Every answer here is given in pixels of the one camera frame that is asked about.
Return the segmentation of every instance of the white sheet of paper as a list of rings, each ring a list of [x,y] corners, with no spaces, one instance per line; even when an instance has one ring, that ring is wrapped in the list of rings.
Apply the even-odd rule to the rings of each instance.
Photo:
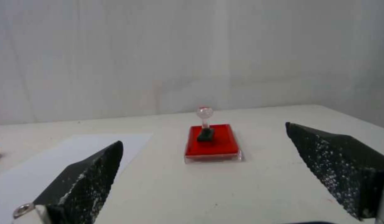
[[[33,202],[65,167],[121,141],[124,152],[117,178],[151,136],[151,133],[75,135],[0,174],[0,224],[11,223],[13,211]]]

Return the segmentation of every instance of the white backdrop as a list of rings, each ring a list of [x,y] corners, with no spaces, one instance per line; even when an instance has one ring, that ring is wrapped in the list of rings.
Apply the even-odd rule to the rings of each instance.
[[[384,0],[0,0],[0,124],[305,103],[384,127]]]

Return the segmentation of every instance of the black rubber pad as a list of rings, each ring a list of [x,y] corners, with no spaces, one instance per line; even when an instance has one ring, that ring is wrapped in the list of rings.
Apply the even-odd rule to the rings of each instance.
[[[119,141],[69,165],[33,203],[47,207],[53,224],[94,223],[122,156],[123,144]]]
[[[286,123],[287,135],[313,174],[353,217],[376,215],[384,155],[351,136]]]

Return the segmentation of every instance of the white table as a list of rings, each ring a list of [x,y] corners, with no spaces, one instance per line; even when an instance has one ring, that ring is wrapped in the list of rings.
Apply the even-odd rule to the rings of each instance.
[[[193,113],[0,126],[0,173],[73,134],[153,132],[113,185],[97,224],[359,223],[308,170],[285,122],[354,136],[384,154],[384,129],[317,105],[216,111],[243,151],[240,163],[183,162]]]

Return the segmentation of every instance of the metal ring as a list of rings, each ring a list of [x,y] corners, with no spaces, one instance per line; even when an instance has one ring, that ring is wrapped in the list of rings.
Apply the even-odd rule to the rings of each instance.
[[[14,213],[12,216],[15,218],[19,218],[23,216],[24,214],[32,211],[34,209],[34,204],[33,203],[27,203],[19,206],[17,209],[15,209]]]

